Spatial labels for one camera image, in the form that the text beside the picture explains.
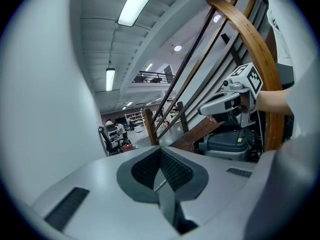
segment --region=fluorescent light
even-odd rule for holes
[[[217,23],[220,18],[221,18],[221,15],[217,14],[216,16],[213,17],[213,21]]]
[[[151,63],[151,64],[146,68],[145,71],[148,71],[148,70],[151,68],[152,65],[153,65],[153,64]]]
[[[115,78],[115,69],[114,68],[107,68],[106,74],[105,74],[105,90],[111,91],[112,86],[114,84],[114,78]]]
[[[176,47],[174,47],[174,50],[175,50],[176,52],[179,52],[181,49],[182,49],[182,46],[181,46],[181,45],[177,45]]]
[[[132,27],[148,1],[127,0],[118,19],[118,24]]]

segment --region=curved wooden handrail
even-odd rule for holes
[[[263,4],[264,4],[264,3],[262,3],[262,2],[260,3],[260,5],[259,5],[259,7],[258,7],[258,9],[257,9],[257,11],[256,11],[256,13],[255,13],[255,16],[254,16],[254,18],[253,18],[253,20],[252,20],[252,25],[255,25],[255,22],[256,22],[258,16],[260,15],[260,10],[261,10]],[[267,10],[268,10],[268,8],[266,8],[266,9],[264,10],[263,14],[262,14],[262,18],[261,18],[261,20],[260,20],[260,23],[259,23],[258,27],[256,28],[257,31],[259,31],[259,29],[261,28],[262,23],[263,23],[264,20],[265,20],[265,16],[266,16]],[[250,14],[249,14],[249,13],[248,13],[248,14],[244,14],[244,16],[246,16],[247,18],[249,18],[249,17],[250,17]],[[239,52],[241,51],[243,45],[244,45],[244,43],[242,42],[242,43],[240,44],[239,48],[236,50],[236,52],[237,52],[238,54],[239,54]],[[204,101],[204,99],[206,99],[206,98],[208,97],[208,95],[211,93],[211,91],[214,89],[214,87],[216,87],[216,84],[221,80],[221,78],[222,78],[223,76],[225,76],[225,73],[227,72],[227,70],[228,70],[229,67],[231,66],[232,62],[234,62],[234,59],[233,59],[233,58],[231,59],[231,61],[229,62],[229,64],[225,67],[225,69],[223,70],[223,72],[222,72],[222,74],[220,75],[220,77],[218,77],[218,79],[216,80],[216,82],[210,87],[209,90],[206,91],[206,93],[205,93],[205,94],[202,96],[202,98],[196,103],[196,105],[185,115],[186,118],[189,117],[189,116],[193,113],[193,111],[195,111],[195,110],[197,109],[197,107]],[[192,120],[196,115],[198,115],[197,112],[189,119],[189,121]]]
[[[238,0],[231,0],[230,2],[235,5],[237,3]],[[179,100],[180,96],[182,95],[182,93],[185,91],[185,89],[187,88],[187,86],[190,84],[191,80],[193,79],[193,77],[195,76],[195,74],[197,73],[197,71],[199,70],[199,68],[201,67],[202,63],[204,62],[204,60],[206,59],[206,57],[208,56],[208,54],[210,53],[212,47],[214,46],[215,42],[217,41],[218,37],[220,36],[220,33],[222,31],[222,29],[224,28],[224,26],[227,24],[227,19],[222,19],[219,27],[216,29],[216,31],[213,33],[210,42],[208,43],[208,46],[204,49],[204,51],[202,52],[200,58],[197,60],[197,62],[195,63],[195,65],[193,66],[190,74],[188,75],[188,77],[186,78],[186,80],[183,82],[182,87],[180,88],[180,90],[178,91],[178,93],[175,95],[174,100],[172,101],[171,105],[169,105],[169,107],[167,108],[167,110],[164,112],[164,115],[162,116],[162,118],[160,119],[159,123],[157,124],[157,126],[154,128],[153,132],[156,132],[157,129],[160,127],[160,125],[162,124],[162,122],[166,119],[167,115],[170,113],[171,109],[173,108],[173,106],[175,105],[175,103]],[[187,64],[182,63],[180,68],[182,70],[185,69],[185,67],[187,66]],[[158,111],[162,108],[164,102],[166,102],[166,100],[164,100],[161,102]],[[158,111],[155,113],[153,121],[155,121],[155,117],[158,114]]]
[[[276,63],[258,31],[250,21],[226,0],[206,0],[224,14],[240,33],[252,61],[263,80],[266,91],[282,90]],[[264,150],[273,150],[282,144],[285,117],[280,114],[266,113]]]
[[[245,13],[244,15],[247,18],[250,17],[251,12],[253,11],[255,4],[256,4],[256,0],[249,0],[247,6],[245,8],[245,11],[244,11],[244,13]],[[223,24],[226,24],[227,21],[228,21],[228,19],[226,17],[223,17],[223,20],[222,20]],[[218,30],[221,31],[222,27],[223,27],[223,25],[220,25],[220,28],[218,28]],[[161,132],[161,134],[157,138],[158,140],[170,129],[170,127],[180,118],[180,116],[184,115],[185,111],[194,103],[194,101],[197,99],[197,97],[203,92],[204,88],[209,84],[211,79],[216,75],[217,71],[221,68],[222,64],[224,63],[224,61],[227,58],[227,56],[229,55],[229,53],[232,52],[232,48],[234,48],[233,45],[237,41],[238,37],[239,37],[239,32],[238,32],[238,30],[235,30],[231,39],[228,41],[225,48],[223,49],[222,54],[220,55],[220,57],[216,60],[215,64],[213,65],[212,69],[209,71],[207,76],[200,83],[200,85],[195,90],[193,95],[189,98],[189,100],[186,102],[186,104],[184,104],[182,110],[180,110],[178,115],[176,115],[175,118],[172,120],[171,124],[169,126],[167,126]]]

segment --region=gray machine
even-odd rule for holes
[[[248,161],[254,142],[254,134],[247,128],[241,128],[208,134],[199,143],[199,150],[209,157]]]
[[[290,140],[257,164],[173,147],[135,149],[82,166],[32,209],[19,209],[47,239],[268,239],[314,191],[318,140]],[[159,170],[168,183],[154,191]]]

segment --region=black vent grille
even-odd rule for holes
[[[228,173],[232,173],[235,175],[239,175],[242,177],[250,178],[252,172],[249,170],[243,170],[243,169],[238,169],[238,168],[233,168],[230,167],[228,170],[226,170]]]
[[[194,176],[191,168],[161,150],[161,170],[173,191],[187,184]]]
[[[75,187],[63,200],[44,218],[44,220],[58,231],[62,231],[68,221],[75,214],[81,203],[89,194],[89,190]]]
[[[137,162],[131,169],[136,181],[149,189],[154,188],[155,177],[160,168],[161,155],[158,151]]]

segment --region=black panel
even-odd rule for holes
[[[217,123],[221,122],[228,122],[229,121],[229,113],[221,113],[221,114],[215,114],[214,119],[216,120]]]
[[[58,231],[62,231],[68,221],[75,214],[81,203],[89,194],[89,190],[75,187],[66,197],[44,218],[44,220]]]
[[[157,172],[160,168],[161,154],[159,151],[158,149],[156,152],[137,162],[131,169],[132,176],[135,180],[152,190]]]
[[[187,184],[194,176],[192,169],[161,150],[161,170],[173,191]]]
[[[242,177],[246,177],[246,178],[250,178],[252,172],[251,171],[248,171],[248,170],[242,170],[242,169],[238,169],[238,168],[229,168],[228,170],[226,170],[228,173],[232,173],[232,174],[235,174],[235,175],[239,175],[239,176],[242,176]]]
[[[240,96],[236,97],[234,100],[234,107],[237,107],[237,106],[240,106],[240,103],[241,103],[241,98]]]
[[[227,100],[224,102],[224,109],[225,110],[231,109],[231,100]]]
[[[124,162],[117,170],[117,182],[133,200],[159,203],[158,193],[153,191],[153,187],[160,168],[177,201],[195,199],[209,180],[208,172],[199,164],[165,147],[154,147]]]

